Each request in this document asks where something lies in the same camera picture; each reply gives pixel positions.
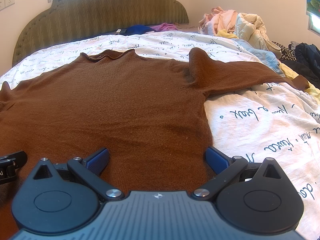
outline upholstered headboard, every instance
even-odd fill
[[[176,0],[53,0],[21,32],[12,66],[39,49],[135,24],[164,22],[188,23],[183,5]]]

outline wavy pattern headboard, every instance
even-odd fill
[[[53,0],[21,32],[12,66],[53,45],[98,36],[135,24],[188,23],[176,0]]]

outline crosshair logo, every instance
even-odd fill
[[[163,197],[163,195],[162,195],[161,193],[154,194],[153,196],[154,196],[155,198],[157,198],[157,199]]]

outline wall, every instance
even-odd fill
[[[14,47],[22,29],[51,6],[48,0],[15,0],[0,11],[0,76],[12,66]]]
[[[187,10],[190,25],[197,26],[212,7],[255,13],[262,17],[273,41],[288,45],[290,41],[316,44],[320,36],[308,31],[306,0],[178,0]],[[47,0],[16,0],[0,11],[0,75],[11,68],[14,46],[23,27],[37,14],[50,7]]]

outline white puffer jacket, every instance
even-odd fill
[[[267,36],[267,29],[261,17],[256,14],[239,13],[236,19],[235,35],[249,42],[255,49],[273,52],[281,58],[281,49],[272,43]]]

